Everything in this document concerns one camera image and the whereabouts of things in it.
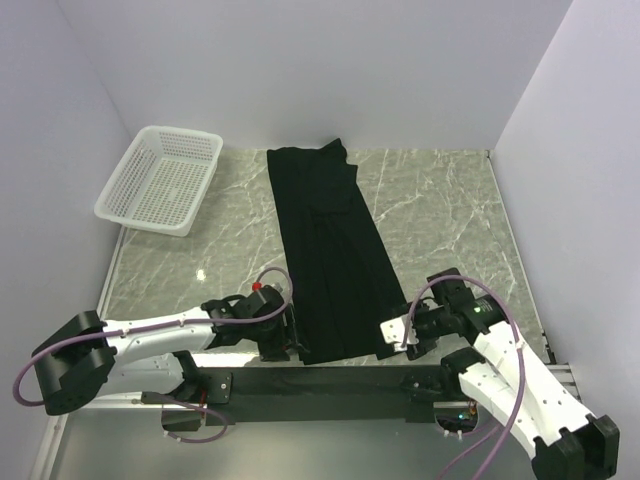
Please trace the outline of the black t shirt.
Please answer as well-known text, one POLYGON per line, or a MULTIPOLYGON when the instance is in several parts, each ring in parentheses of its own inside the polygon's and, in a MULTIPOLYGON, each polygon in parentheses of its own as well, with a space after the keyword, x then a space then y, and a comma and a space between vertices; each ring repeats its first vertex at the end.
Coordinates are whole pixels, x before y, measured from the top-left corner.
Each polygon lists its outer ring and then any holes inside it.
POLYGON ((340 140, 267 153, 295 317, 318 364, 394 356, 380 324, 407 300, 340 140))

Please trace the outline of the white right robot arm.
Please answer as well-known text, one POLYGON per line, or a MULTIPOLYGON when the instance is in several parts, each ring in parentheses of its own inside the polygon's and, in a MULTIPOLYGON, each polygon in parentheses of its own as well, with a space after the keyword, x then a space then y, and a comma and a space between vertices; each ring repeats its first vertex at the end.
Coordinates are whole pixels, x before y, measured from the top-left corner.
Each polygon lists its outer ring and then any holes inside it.
POLYGON ((449 269, 429 277, 425 289, 436 304, 416 298, 394 319, 391 344, 404 351, 456 334, 467 347, 441 360, 439 387, 452 399, 467 397, 496 420, 492 461, 508 436, 525 450, 538 479, 609 479, 617 472, 620 430, 607 415, 595 416, 531 349, 505 302, 481 283, 449 269))

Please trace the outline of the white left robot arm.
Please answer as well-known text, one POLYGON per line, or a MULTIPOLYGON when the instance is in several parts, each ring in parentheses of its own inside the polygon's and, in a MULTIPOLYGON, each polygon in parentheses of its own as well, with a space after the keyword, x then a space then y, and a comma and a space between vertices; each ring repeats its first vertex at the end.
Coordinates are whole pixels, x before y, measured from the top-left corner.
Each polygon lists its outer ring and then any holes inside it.
POLYGON ((132 392, 193 401, 208 386, 194 354, 249 340, 264 362, 289 358, 305 340, 289 294, 255 283, 249 295, 212 299, 184 312, 141 320, 74 316, 32 353, 45 411, 76 411, 102 396, 132 392))

